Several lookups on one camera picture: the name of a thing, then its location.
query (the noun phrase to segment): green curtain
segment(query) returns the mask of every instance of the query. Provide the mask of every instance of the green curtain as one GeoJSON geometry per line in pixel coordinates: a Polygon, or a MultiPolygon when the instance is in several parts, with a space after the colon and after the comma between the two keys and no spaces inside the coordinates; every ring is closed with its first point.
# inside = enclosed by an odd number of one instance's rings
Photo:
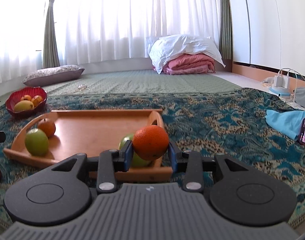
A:
{"type": "Polygon", "coordinates": [[[57,51],[54,11],[53,5],[55,0],[49,0],[48,10],[46,14],[44,48],[43,48],[43,68],[58,67],[59,57],[57,51]]]}
{"type": "Polygon", "coordinates": [[[232,60],[232,23],[229,0],[222,0],[221,36],[219,50],[224,59],[232,60]]]}

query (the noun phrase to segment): white closet door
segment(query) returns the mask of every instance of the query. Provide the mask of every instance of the white closet door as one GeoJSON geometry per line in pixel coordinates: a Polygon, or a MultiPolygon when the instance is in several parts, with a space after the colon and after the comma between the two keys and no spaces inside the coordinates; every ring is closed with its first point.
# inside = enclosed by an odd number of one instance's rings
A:
{"type": "Polygon", "coordinates": [[[280,26],[276,0],[247,0],[250,22],[250,62],[280,68],[280,26]]]}
{"type": "Polygon", "coordinates": [[[305,76],[305,0],[276,0],[281,29],[281,67],[305,76]]]}
{"type": "Polygon", "coordinates": [[[233,60],[250,63],[250,36],[246,0],[230,0],[233,60]]]}

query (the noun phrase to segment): sheer curtain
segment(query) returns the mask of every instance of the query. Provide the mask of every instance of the sheer curtain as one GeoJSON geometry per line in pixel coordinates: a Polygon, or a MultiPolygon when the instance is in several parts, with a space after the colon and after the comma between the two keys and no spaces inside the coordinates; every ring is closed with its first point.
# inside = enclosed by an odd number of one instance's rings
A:
{"type": "Polygon", "coordinates": [[[36,70],[46,0],[0,0],[0,83],[36,70]]]}
{"type": "Polygon", "coordinates": [[[61,65],[147,57],[145,38],[212,37],[219,45],[219,0],[55,0],[61,65]]]}

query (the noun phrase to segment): patterned carpet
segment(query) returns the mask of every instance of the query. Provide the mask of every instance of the patterned carpet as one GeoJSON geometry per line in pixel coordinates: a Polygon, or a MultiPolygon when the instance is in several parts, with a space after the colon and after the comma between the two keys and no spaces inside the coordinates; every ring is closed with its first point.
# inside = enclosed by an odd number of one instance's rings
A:
{"type": "MultiPolygon", "coordinates": [[[[48,98],[52,109],[162,108],[166,130],[181,149],[200,151],[205,156],[223,152],[264,171],[290,185],[297,193],[298,204],[289,223],[296,228],[305,220],[305,147],[299,145],[265,122],[266,109],[290,111],[278,97],[254,90],[214,94],[118,94],[61,95],[48,98]]],[[[3,207],[5,190],[35,169],[7,160],[2,152],[28,120],[11,119],[0,107],[0,130],[7,135],[0,144],[0,228],[11,224],[3,207]]],[[[182,181],[182,174],[172,181],[182,181]]],[[[205,184],[212,185],[211,174],[205,173],[205,184]]]]}

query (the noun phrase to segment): green apple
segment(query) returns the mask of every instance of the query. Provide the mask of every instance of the green apple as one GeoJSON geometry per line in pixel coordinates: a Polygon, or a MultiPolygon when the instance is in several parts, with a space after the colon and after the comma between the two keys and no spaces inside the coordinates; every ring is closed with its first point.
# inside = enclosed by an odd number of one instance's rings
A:
{"type": "MultiPolygon", "coordinates": [[[[121,149],[124,144],[126,143],[126,141],[128,140],[132,140],[134,137],[134,134],[128,134],[126,135],[119,143],[118,148],[121,149]]],[[[145,161],[142,158],[140,158],[135,152],[133,155],[133,159],[131,161],[131,167],[146,167],[151,163],[151,161],[145,161]]]]}
{"type": "Polygon", "coordinates": [[[48,152],[48,137],[40,129],[32,129],[26,133],[25,146],[31,155],[44,156],[48,152]]]}

